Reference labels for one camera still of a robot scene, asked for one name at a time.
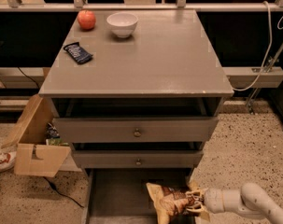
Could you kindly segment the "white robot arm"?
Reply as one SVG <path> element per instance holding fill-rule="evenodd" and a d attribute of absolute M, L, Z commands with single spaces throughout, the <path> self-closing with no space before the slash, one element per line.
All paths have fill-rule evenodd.
<path fill-rule="evenodd" d="M 283 224 L 283 209 L 267 192 L 255 183 L 245 183 L 240 189 L 196 189 L 187 192 L 194 199 L 186 206 L 189 212 L 209 219 L 209 214 L 235 213 L 251 219 L 266 218 L 271 224 Z"/>

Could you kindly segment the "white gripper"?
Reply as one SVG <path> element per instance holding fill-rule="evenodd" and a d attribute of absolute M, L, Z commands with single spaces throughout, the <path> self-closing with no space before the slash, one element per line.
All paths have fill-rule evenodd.
<path fill-rule="evenodd" d="M 188 205 L 186 210 L 195 214 L 202 214 L 206 211 L 213 214 L 238 211 L 239 204 L 241 203 L 241 195 L 239 189 L 197 189 L 189 190 L 186 192 L 188 196 L 204 197 L 203 206 L 201 203 Z"/>

